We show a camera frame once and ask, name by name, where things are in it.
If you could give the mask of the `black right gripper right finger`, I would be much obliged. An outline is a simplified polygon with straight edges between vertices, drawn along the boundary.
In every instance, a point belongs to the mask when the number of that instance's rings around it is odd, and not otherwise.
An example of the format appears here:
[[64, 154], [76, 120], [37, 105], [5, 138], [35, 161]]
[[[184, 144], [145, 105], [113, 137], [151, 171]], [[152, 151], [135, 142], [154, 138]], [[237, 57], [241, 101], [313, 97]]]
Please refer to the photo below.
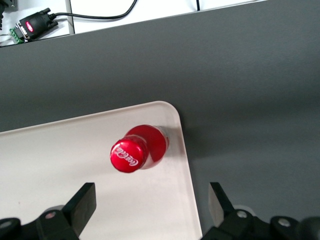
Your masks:
[[218, 182], [208, 188], [208, 207], [213, 219], [203, 240], [269, 240], [269, 224], [244, 209], [233, 207]]

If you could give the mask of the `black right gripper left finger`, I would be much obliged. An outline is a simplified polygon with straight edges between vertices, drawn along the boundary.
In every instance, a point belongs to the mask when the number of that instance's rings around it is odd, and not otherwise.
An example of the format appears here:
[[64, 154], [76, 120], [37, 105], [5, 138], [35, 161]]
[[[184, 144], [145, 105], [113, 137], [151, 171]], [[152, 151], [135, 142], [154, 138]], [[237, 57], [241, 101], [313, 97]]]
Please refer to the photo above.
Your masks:
[[62, 207], [44, 212], [36, 220], [40, 240], [78, 240], [97, 207], [96, 186], [85, 183]]

